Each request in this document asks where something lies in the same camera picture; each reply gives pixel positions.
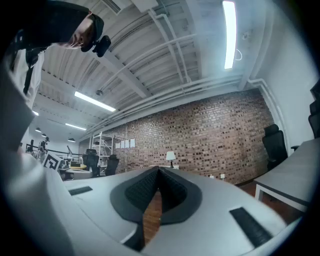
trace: wooden surface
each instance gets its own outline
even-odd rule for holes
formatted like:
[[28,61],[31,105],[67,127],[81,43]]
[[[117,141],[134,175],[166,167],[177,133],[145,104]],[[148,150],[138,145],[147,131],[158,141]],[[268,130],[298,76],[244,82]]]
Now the wooden surface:
[[160,191],[157,191],[143,215],[143,232],[145,244],[157,233],[162,215],[162,200]]
[[[255,183],[252,182],[239,188],[247,192],[249,195],[255,197]],[[263,195],[262,202],[277,212],[287,224],[292,223],[303,215],[302,211],[299,211],[266,193]],[[156,235],[160,226],[161,215],[162,200],[160,192],[157,191],[143,215],[145,244],[147,244]]]
[[83,170],[83,169],[87,168],[87,166],[86,166],[86,165],[84,165],[84,164],[81,164],[81,166],[80,166],[80,167],[73,167],[73,166],[70,166],[70,168],[71,168],[72,170]]

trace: white ceiling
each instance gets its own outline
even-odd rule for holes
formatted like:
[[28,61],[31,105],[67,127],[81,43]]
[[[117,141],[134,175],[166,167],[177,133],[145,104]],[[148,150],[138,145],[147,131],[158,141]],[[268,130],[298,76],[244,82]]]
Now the white ceiling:
[[[226,29],[222,2],[162,0],[176,37],[196,34],[179,41],[187,75],[196,82],[182,89],[182,85],[190,80],[186,77],[177,45],[172,44],[175,58],[168,45],[160,46],[166,42],[164,36],[173,39],[163,18],[159,19],[163,28],[161,33],[148,12],[141,13],[134,5],[116,16],[100,0],[68,2],[85,6],[103,19],[102,35],[110,37],[111,46],[102,58],[79,49],[50,47],[45,52],[42,81],[33,110],[61,124],[85,127],[87,134],[194,100],[243,90],[263,39],[265,10],[262,0],[234,1],[236,48],[241,51],[242,60],[235,61],[232,69],[224,70]],[[157,15],[166,13],[161,4],[154,11]],[[251,36],[243,39],[246,32]],[[139,61],[110,80],[142,54]],[[103,95],[96,95],[97,90],[102,90]],[[117,110],[111,113],[76,98],[75,91]]]

